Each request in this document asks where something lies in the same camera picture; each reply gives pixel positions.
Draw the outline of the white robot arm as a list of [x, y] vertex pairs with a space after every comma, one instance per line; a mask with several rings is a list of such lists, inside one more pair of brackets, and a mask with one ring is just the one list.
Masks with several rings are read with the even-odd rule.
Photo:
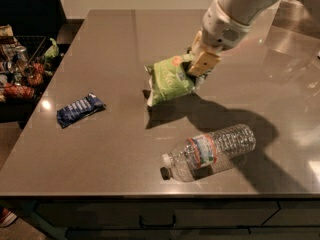
[[[250, 32], [253, 21], [280, 0], [214, 0], [202, 19], [191, 46], [194, 56], [187, 73], [200, 77], [221, 60], [220, 53], [236, 47]], [[320, 0], [298, 0], [309, 15], [320, 20]]]

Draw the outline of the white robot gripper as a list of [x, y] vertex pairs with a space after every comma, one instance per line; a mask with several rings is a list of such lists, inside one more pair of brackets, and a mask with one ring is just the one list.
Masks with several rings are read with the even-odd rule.
[[201, 41], [209, 47], [230, 50], [236, 47], [251, 29], [251, 9], [243, 1], [214, 0], [202, 20], [191, 46], [194, 60], [187, 73], [199, 77], [214, 68], [221, 57], [202, 51]]

